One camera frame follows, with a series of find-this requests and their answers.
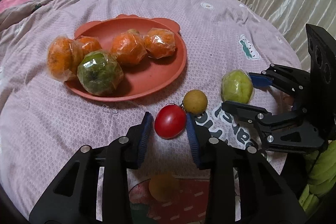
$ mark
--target orange fruit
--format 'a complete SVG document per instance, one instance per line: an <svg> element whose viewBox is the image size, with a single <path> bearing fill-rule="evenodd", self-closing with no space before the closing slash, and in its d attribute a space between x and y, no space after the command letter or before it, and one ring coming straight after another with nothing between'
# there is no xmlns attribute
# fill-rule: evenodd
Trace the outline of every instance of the orange fruit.
<svg viewBox="0 0 336 224"><path fill-rule="evenodd" d="M110 52L120 65L137 65L147 54L143 38L133 29L129 31L132 32L122 33L112 41Z"/></svg>
<svg viewBox="0 0 336 224"><path fill-rule="evenodd" d="M88 53L101 50L101 45L100 45L99 41L94 37L83 37L83 36L81 36L79 39L77 39L77 41L84 44L82 46L83 56L87 55Z"/></svg>
<svg viewBox="0 0 336 224"><path fill-rule="evenodd" d="M176 49L174 33L165 29L150 29L144 43L150 56L155 59L172 56Z"/></svg>
<svg viewBox="0 0 336 224"><path fill-rule="evenodd" d="M171 201L180 189L179 180L171 174L153 176L148 187L152 197L160 202Z"/></svg>
<svg viewBox="0 0 336 224"><path fill-rule="evenodd" d="M48 49L47 67L59 81L75 77L77 67L83 60L81 45L67 37L56 37Z"/></svg>

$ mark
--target red strawberry print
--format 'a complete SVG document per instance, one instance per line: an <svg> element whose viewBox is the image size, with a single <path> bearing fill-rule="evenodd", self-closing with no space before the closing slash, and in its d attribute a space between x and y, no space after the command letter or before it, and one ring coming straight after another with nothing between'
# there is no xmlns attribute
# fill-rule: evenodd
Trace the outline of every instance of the red strawberry print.
<svg viewBox="0 0 336 224"><path fill-rule="evenodd" d="M130 191L130 202L149 205L147 217L156 220L157 224L187 224L202 221L207 209L209 180L179 179L179 183L180 194L171 202L162 203L155 200L149 193L149 180L138 184Z"/></svg>

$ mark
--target strawberry print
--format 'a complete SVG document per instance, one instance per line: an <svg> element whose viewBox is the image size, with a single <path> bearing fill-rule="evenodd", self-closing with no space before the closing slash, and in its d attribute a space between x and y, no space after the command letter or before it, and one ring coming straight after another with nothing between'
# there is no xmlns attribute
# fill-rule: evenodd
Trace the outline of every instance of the strawberry print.
<svg viewBox="0 0 336 224"><path fill-rule="evenodd" d="M209 180L179 179L180 193L176 199L167 203L155 200L149 192L148 184L149 180L143 181L129 193L131 207L134 207L134 224L152 223L149 219L157 224L203 222L208 204Z"/></svg>

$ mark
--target brown round fruit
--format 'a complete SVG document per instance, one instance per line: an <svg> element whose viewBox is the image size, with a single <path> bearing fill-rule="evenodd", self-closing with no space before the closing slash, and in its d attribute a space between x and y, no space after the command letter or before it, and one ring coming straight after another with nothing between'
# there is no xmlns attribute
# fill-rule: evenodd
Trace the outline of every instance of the brown round fruit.
<svg viewBox="0 0 336 224"><path fill-rule="evenodd" d="M155 175L149 181L149 192L160 202L168 202L179 192L179 180L171 174Z"/></svg>
<svg viewBox="0 0 336 224"><path fill-rule="evenodd" d="M191 90L183 98L183 107L186 112L194 115L203 113L208 106L208 98L200 90Z"/></svg>

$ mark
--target metal screw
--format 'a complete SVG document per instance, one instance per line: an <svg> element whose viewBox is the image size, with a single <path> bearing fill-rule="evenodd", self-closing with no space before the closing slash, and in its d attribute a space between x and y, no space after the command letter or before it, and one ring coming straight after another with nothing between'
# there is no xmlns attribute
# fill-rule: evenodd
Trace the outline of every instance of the metal screw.
<svg viewBox="0 0 336 224"><path fill-rule="evenodd" d="M216 144L216 143L219 143L219 140L217 138L215 138L215 137L211 137L209 139L209 143Z"/></svg>
<svg viewBox="0 0 336 224"><path fill-rule="evenodd" d="M120 143L127 143L129 140L128 140L128 138L126 137L126 136L123 136L123 137L120 137L119 138L119 142Z"/></svg>
<svg viewBox="0 0 336 224"><path fill-rule="evenodd" d="M81 152L82 153L86 153L86 152L89 152L90 151L90 147L88 145L83 145L81 147Z"/></svg>
<svg viewBox="0 0 336 224"><path fill-rule="evenodd" d="M273 137L272 135L269 135L269 136L267 137L267 141L268 141L269 143L273 142L273 141L274 141L274 137Z"/></svg>
<svg viewBox="0 0 336 224"><path fill-rule="evenodd" d="M249 146L247 148L247 151L249 151L251 154L254 154L255 152L257 152L257 149L254 146Z"/></svg>

